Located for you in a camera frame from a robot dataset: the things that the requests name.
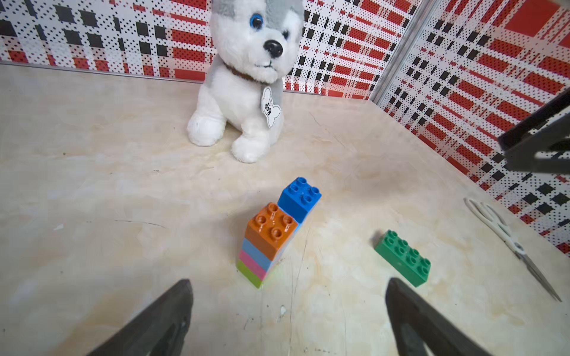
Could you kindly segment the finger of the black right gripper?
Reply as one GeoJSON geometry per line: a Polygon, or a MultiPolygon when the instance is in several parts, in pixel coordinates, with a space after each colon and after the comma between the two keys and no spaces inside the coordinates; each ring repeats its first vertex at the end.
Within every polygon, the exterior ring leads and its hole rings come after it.
{"type": "Polygon", "coordinates": [[[569,108],[569,89],[536,110],[526,119],[497,138],[510,171],[559,174],[569,173],[569,160],[544,157],[540,152],[569,152],[569,114],[548,123],[555,115],[569,108]]]}

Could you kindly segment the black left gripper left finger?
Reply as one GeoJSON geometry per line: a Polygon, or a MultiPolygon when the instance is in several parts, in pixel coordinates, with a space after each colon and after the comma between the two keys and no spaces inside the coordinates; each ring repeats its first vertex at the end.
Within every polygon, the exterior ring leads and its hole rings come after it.
{"type": "Polygon", "coordinates": [[[193,302],[190,280],[179,280],[90,354],[180,355],[193,302]]]}

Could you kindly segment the pink green lego stack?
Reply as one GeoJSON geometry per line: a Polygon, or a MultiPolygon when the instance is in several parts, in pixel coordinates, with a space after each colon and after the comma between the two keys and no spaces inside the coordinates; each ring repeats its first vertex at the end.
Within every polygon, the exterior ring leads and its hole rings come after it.
{"type": "Polygon", "coordinates": [[[256,289],[263,286],[267,271],[244,250],[240,251],[236,266],[256,289]]]}

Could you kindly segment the orange square lego brick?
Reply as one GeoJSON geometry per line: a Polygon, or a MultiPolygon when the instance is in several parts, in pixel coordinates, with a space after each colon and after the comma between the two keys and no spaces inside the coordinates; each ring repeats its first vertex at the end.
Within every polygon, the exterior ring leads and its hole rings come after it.
{"type": "Polygon", "coordinates": [[[297,228],[298,223],[277,203],[269,203],[248,222],[245,238],[262,255],[274,261],[292,240],[297,228]]]}

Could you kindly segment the dark blue square lego brick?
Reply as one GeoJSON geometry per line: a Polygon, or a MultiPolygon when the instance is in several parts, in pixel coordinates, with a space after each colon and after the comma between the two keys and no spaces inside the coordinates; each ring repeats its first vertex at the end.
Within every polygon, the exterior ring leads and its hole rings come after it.
{"type": "Polygon", "coordinates": [[[301,225],[321,198],[316,186],[311,186],[304,177],[297,177],[282,191],[278,206],[301,225]]]}

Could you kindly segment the light blue long lego brick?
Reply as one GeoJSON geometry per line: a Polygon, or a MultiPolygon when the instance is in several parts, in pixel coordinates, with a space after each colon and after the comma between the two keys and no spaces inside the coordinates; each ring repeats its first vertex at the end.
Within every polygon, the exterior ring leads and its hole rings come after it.
{"type": "Polygon", "coordinates": [[[283,244],[282,247],[280,247],[274,258],[270,259],[254,244],[254,232],[248,227],[245,232],[242,250],[245,251],[267,274],[269,274],[276,263],[281,259],[283,253],[286,251],[286,248],[289,246],[298,230],[299,227],[295,229],[291,237],[283,244]]]}

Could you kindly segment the green long lego brick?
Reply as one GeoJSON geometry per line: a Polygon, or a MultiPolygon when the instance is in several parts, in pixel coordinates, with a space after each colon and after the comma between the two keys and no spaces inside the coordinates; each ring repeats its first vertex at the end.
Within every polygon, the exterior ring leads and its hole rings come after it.
{"type": "Polygon", "coordinates": [[[380,237],[374,249],[414,287],[427,282],[431,262],[417,249],[412,248],[407,240],[399,237],[395,231],[387,230],[380,237]]]}

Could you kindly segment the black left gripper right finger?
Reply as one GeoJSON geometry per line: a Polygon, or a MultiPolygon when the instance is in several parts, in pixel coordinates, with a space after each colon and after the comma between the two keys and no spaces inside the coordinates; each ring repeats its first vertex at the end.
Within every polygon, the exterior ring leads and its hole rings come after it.
{"type": "Polygon", "coordinates": [[[488,354],[398,278],[389,280],[385,302],[400,355],[488,354]]]}

